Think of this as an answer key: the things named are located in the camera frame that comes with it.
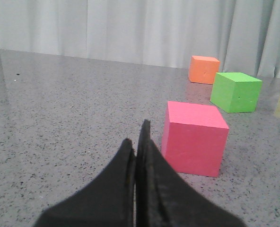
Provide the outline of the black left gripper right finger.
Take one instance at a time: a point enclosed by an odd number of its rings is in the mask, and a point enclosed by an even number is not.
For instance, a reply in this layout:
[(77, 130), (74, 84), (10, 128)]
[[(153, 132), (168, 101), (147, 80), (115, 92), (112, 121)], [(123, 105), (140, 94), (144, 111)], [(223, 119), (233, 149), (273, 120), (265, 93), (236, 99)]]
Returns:
[(244, 227), (245, 223), (204, 198), (166, 162), (144, 120), (136, 159), (138, 227)]

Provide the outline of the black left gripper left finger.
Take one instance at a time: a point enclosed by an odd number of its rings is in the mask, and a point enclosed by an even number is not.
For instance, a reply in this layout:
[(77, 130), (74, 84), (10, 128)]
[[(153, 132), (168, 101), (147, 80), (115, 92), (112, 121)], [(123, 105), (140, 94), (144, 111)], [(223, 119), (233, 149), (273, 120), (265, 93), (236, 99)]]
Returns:
[(47, 209), (36, 227), (132, 227), (136, 157), (124, 139), (107, 167), (86, 187)]

